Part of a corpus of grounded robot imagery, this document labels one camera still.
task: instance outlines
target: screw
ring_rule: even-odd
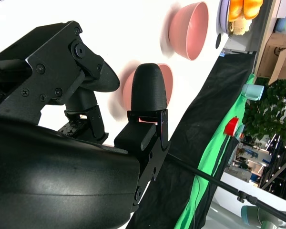
[[[39,96],[39,99],[40,99],[40,101],[44,102],[44,101],[47,100],[47,96],[46,96],[45,94],[41,94],[41,95]]]
[[[76,36],[78,36],[81,33],[81,29],[78,28],[78,27],[75,27],[74,28],[74,33],[75,33]]]
[[[75,54],[77,57],[83,58],[86,55],[85,46],[83,46],[82,44],[77,44],[75,46]]]
[[[135,199],[136,201],[139,201],[139,200],[141,199],[141,197],[142,197],[142,194],[143,194],[143,189],[139,186],[139,187],[137,188],[137,191],[135,192],[134,199]]]
[[[30,94],[30,92],[29,92],[28,89],[23,88],[23,89],[21,90],[21,95],[22,95],[23,97],[28,97],[29,94]]]
[[[62,96],[62,89],[61,88],[56,88],[55,89],[55,95],[57,97],[61,97]]]
[[[46,67],[39,63],[37,66],[36,66],[36,71],[39,73],[39,74],[44,74],[46,72]]]

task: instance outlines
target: black pole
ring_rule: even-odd
[[[224,190],[232,193],[235,196],[238,197],[245,197],[247,201],[249,201],[251,204],[255,204],[257,207],[269,212],[270,214],[274,215],[275,217],[281,219],[282,221],[286,222],[286,214],[284,214],[283,212],[271,207],[270,205],[260,201],[259,199],[244,193],[242,191],[239,191],[237,188],[234,188],[231,185],[228,185],[220,180],[217,180],[216,178],[214,178],[213,176],[210,176],[209,174],[194,168],[193,166],[191,166],[190,164],[182,161],[181,159],[171,155],[171,154],[167,154],[167,158],[176,162],[177,164],[179,164],[181,167],[186,168],[187,170],[193,172],[195,175],[198,175],[200,177],[202,177],[203,179],[206,179],[208,181],[210,181],[213,184],[216,184],[218,187],[223,188]]]

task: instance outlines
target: purple plate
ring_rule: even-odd
[[[220,7],[220,27],[231,37],[233,33],[229,30],[229,8],[230,0],[222,0]]]

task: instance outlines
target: black robotic arm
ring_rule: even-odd
[[[1,229],[118,228],[170,147],[163,76],[152,63],[135,73],[115,147],[102,145],[94,91],[120,82],[81,32],[74,21],[38,27],[0,53]],[[46,104],[66,104],[69,122],[58,132],[37,126]]]

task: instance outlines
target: teal cup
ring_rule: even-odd
[[[258,101],[261,99],[264,86],[255,84],[245,84],[242,89],[242,96],[249,100]]]

